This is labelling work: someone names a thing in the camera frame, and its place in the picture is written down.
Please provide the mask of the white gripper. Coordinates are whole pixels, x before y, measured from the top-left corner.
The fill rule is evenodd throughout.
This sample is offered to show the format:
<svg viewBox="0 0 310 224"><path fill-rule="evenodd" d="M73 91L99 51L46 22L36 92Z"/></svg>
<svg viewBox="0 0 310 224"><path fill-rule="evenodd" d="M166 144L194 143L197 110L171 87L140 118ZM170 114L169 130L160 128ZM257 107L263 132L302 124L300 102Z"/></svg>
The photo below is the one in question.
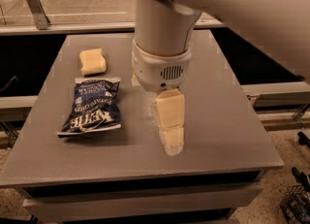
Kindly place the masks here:
<svg viewBox="0 0 310 224"><path fill-rule="evenodd" d="M177 88L187 76L192 58L190 48L174 56L159 56L132 42L132 86L162 91L152 104L161 143L168 156L178 155L184 146L185 97Z"/></svg>

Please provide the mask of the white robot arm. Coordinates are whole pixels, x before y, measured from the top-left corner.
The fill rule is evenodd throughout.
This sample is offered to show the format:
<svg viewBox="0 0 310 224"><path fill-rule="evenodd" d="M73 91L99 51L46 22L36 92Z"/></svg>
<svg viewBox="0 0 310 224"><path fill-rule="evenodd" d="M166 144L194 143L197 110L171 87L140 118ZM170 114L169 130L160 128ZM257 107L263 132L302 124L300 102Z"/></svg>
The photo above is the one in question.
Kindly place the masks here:
<svg viewBox="0 0 310 224"><path fill-rule="evenodd" d="M184 146L184 82L189 42L208 14L290 72L310 80L310 0L137 0L132 67L137 82L157 93L153 109L168 155Z"/></svg>

